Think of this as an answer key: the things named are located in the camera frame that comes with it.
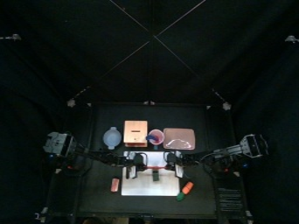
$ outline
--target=table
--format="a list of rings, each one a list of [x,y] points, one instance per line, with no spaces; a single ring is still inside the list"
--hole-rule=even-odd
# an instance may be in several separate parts
[[[211,151],[235,144],[229,112],[221,107],[199,105],[96,104],[90,108],[73,108],[64,131],[70,131],[77,141],[95,151],[107,147],[103,135],[109,127],[124,133],[124,121],[148,121],[148,130],[164,128],[193,129],[196,147],[192,152]],[[123,155],[121,144],[115,153]],[[152,151],[148,144],[140,151]],[[191,179],[193,188],[181,202],[167,196],[121,196],[109,191],[113,177],[121,178],[121,168],[99,161],[88,161],[89,169],[81,177],[53,174],[48,199],[50,216],[95,217],[125,216],[180,219],[215,219],[215,194],[209,175],[201,166],[187,167],[180,186]]]

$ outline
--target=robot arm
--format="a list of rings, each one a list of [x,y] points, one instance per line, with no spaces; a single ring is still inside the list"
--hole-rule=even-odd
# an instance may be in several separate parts
[[[131,168],[135,168],[135,177],[136,172],[143,172],[149,168],[147,166],[145,153],[136,153],[132,157],[124,157],[109,150],[89,151],[88,148],[76,142],[70,134],[52,132],[48,135],[42,148],[45,152],[66,160],[73,160],[74,157],[90,158],[113,167],[125,167],[127,173],[131,172]],[[213,166],[219,161],[221,163],[224,162],[224,164],[231,164],[239,158],[259,158],[267,155],[267,141],[260,135],[247,135],[237,145],[229,146],[228,148],[193,154],[176,152],[167,153],[164,158],[167,163],[165,170],[175,171],[176,165],[180,167],[199,164]]]

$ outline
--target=black wall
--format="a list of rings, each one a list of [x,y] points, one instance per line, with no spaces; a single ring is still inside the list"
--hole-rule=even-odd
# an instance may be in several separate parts
[[[0,51],[0,223],[33,223],[49,180],[42,145],[46,134],[61,129],[65,106],[9,45]]]
[[[252,161],[245,186],[251,212],[264,223],[297,223],[299,45],[260,74],[233,109],[237,139],[261,133],[268,157]]]

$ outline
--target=red object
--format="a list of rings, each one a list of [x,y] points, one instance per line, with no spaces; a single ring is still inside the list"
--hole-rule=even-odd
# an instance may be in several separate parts
[[[192,186],[193,186],[193,183],[192,182],[188,182],[187,185],[184,186],[184,188],[181,189],[181,192],[184,194],[188,194],[191,189],[192,189]]]
[[[119,178],[112,178],[111,192],[117,192]]]

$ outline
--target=blue object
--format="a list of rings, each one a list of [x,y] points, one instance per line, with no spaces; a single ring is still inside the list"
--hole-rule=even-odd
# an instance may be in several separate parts
[[[116,127],[111,127],[103,136],[104,144],[109,150],[113,150],[115,147],[120,144],[121,135]]]

